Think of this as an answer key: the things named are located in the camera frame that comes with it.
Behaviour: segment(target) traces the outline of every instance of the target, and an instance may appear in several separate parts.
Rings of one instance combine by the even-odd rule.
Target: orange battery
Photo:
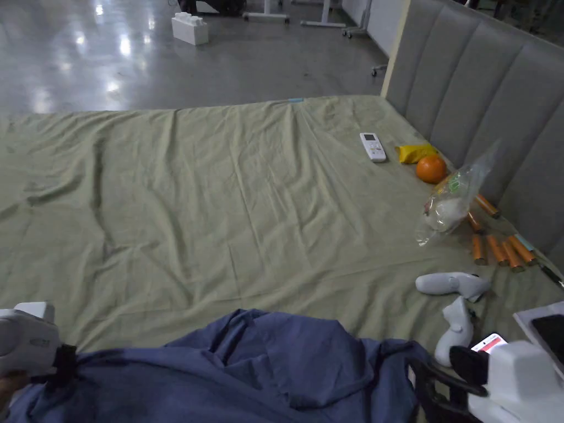
[[[470,226],[472,226],[472,230],[476,233],[483,233],[484,232],[484,228],[483,226],[480,224],[479,221],[476,220],[476,218],[474,217],[474,215],[469,211],[468,212],[468,222],[470,222]]]
[[[501,243],[501,246],[503,247],[503,251],[507,255],[507,258],[509,259],[509,265],[511,266],[511,271],[514,273],[519,273],[524,271],[525,268],[523,267],[523,263],[521,262],[519,257],[517,257],[517,254],[513,249],[513,247],[511,246],[510,242],[503,241]]]
[[[479,266],[487,264],[486,255],[482,248],[482,237],[479,235],[472,235],[472,255],[474,256],[474,263]]]
[[[532,255],[531,252],[527,250],[523,244],[521,244],[521,241],[519,241],[517,237],[513,235],[507,239],[525,263],[527,263],[529,266],[534,266],[537,263],[536,257]]]
[[[476,202],[480,205],[482,209],[486,211],[494,219],[497,219],[501,213],[497,210],[491,203],[486,200],[481,194],[476,195]]]
[[[492,250],[495,259],[497,260],[497,264],[504,267],[509,264],[509,260],[507,259],[507,255],[505,252],[499,247],[499,243],[497,242],[497,238],[494,235],[486,236],[486,240],[488,241],[488,245]]]

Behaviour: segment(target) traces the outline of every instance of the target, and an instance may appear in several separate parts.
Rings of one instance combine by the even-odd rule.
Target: bed
[[[162,345],[239,308],[432,351],[455,296],[417,292],[431,272],[492,279],[477,337],[523,338],[512,313],[563,297],[536,267],[475,267],[466,225],[417,245],[431,187],[394,147],[424,138],[379,96],[2,117],[0,139],[0,306],[52,302],[81,351]]]

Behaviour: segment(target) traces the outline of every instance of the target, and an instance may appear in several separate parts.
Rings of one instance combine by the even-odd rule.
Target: orange
[[[436,184],[447,176],[447,164],[438,154],[423,157],[417,163],[416,173],[424,182]]]

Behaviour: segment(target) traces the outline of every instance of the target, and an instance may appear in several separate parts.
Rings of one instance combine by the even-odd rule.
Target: black pen
[[[562,280],[558,277],[556,273],[554,273],[545,265],[540,265],[540,269],[544,272],[546,276],[548,276],[551,279],[552,282],[554,282],[557,285],[560,285],[560,287],[564,289],[564,283],[562,283]]]

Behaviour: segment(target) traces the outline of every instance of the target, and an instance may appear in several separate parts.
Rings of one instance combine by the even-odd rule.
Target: game controller
[[[490,281],[462,272],[432,273],[419,276],[415,286],[423,294],[450,294],[458,292],[468,301],[476,302],[490,288]]]
[[[443,316],[450,327],[437,343],[435,359],[439,364],[450,367],[451,347],[468,347],[474,334],[474,327],[470,321],[470,313],[466,308],[463,296],[459,296],[452,304],[443,308]]]

